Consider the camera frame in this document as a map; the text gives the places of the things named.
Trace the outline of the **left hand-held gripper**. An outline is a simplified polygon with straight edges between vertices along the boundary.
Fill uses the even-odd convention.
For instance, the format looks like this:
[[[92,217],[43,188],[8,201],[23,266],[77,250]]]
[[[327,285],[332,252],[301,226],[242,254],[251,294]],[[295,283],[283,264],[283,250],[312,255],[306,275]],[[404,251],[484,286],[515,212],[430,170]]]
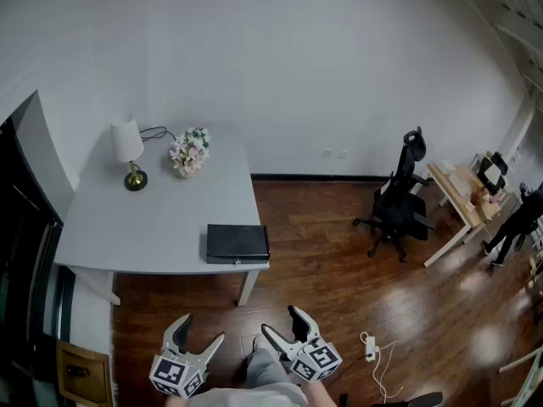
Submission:
[[[179,399],[189,399],[198,392],[207,377],[208,364],[225,340],[222,332],[201,353],[187,353],[192,324],[193,315],[185,314],[165,330],[162,351],[154,356],[148,377],[159,392]]]

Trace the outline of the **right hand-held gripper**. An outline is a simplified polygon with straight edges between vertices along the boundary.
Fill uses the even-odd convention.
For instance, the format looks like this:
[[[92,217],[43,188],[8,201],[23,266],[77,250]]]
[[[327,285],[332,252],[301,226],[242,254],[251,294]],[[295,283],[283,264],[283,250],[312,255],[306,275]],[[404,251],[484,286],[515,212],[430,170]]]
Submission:
[[[293,342],[288,341],[273,327],[262,324],[261,331],[281,360],[292,360],[288,370],[305,382],[317,382],[332,375],[343,359],[332,343],[320,337],[317,323],[302,309],[289,305],[292,318]]]

